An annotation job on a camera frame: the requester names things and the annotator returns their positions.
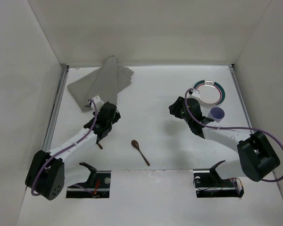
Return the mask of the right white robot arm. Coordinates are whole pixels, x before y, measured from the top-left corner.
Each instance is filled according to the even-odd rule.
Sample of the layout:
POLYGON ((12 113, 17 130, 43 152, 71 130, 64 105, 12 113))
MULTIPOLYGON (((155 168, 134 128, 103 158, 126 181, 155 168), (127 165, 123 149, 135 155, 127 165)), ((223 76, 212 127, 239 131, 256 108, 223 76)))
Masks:
POLYGON ((210 168, 219 179, 248 177, 258 182, 280 165, 280 159, 264 133, 209 128, 215 122, 202 115, 196 99, 178 97, 168 109, 171 115, 183 119, 194 135, 215 141, 238 154, 238 160, 222 160, 210 168))

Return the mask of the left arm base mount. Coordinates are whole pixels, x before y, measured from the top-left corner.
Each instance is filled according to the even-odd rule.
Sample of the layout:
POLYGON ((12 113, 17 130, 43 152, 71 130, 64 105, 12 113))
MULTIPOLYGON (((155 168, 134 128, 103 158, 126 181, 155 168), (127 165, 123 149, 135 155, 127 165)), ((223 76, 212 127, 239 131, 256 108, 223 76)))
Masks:
POLYGON ((66 198, 108 198, 110 182, 111 171, 98 171, 93 166, 81 162, 66 169, 66 198))

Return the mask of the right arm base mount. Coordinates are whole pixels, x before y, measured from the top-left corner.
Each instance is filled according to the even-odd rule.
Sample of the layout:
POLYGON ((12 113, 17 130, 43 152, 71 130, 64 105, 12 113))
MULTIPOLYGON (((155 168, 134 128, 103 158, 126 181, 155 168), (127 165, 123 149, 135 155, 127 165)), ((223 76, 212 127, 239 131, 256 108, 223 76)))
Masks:
POLYGON ((224 161, 220 161, 209 169, 193 171, 193 186, 197 198, 242 198, 244 195, 243 183, 239 178, 221 179, 216 168, 224 161))

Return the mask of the white plate green rim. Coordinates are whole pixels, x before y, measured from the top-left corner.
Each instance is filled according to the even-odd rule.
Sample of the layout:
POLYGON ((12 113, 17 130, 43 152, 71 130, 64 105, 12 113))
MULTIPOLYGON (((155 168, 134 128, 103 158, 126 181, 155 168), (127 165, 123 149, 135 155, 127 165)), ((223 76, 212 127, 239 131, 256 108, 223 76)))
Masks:
POLYGON ((200 92, 199 103, 205 107, 221 105, 225 100, 225 90, 216 81, 200 80, 193 86, 200 92))

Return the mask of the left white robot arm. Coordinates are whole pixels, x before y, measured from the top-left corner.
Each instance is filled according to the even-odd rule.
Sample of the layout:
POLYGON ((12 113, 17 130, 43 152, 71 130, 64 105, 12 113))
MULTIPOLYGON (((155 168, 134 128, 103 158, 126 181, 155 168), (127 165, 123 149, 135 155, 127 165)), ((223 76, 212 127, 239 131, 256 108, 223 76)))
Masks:
POLYGON ((97 145, 121 118, 117 106, 105 102, 102 105, 90 100, 94 106, 93 118, 71 139, 49 151, 39 150, 33 157, 25 179, 32 196, 42 196, 51 201, 64 187, 75 186, 87 191, 98 185, 97 170, 83 160, 75 162, 84 150, 97 145))

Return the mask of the purple plastic cup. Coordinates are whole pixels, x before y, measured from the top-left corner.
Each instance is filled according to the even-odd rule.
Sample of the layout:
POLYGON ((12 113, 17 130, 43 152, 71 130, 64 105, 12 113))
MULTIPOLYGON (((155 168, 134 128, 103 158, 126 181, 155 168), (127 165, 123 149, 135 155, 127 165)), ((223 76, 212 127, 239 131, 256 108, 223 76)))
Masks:
POLYGON ((225 117, 225 112, 220 107, 212 107, 208 113, 208 118, 219 123, 225 117))

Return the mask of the grey cloth placemat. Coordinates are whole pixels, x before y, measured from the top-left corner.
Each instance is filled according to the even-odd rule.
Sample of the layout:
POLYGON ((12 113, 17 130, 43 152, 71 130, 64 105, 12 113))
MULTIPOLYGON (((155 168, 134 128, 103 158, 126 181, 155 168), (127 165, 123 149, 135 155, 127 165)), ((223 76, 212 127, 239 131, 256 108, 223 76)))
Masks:
POLYGON ((118 93, 131 85, 133 74, 134 71, 111 56, 104 61, 102 67, 70 83, 67 89, 82 112, 87 112, 92 109, 88 100, 96 96, 104 103, 117 105, 118 93))

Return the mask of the brown wooden spoon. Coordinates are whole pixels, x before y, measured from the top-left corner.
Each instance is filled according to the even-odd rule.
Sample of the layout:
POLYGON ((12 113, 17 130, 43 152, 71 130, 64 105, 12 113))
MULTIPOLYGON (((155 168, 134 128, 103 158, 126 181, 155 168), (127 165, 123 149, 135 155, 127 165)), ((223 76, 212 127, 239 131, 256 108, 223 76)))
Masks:
POLYGON ((141 152, 140 147, 139 147, 139 143, 136 140, 132 140, 131 141, 131 145, 139 151, 139 153, 141 154, 142 158, 144 159, 145 163, 150 166, 149 161, 147 160, 147 158, 144 156, 144 154, 141 152))

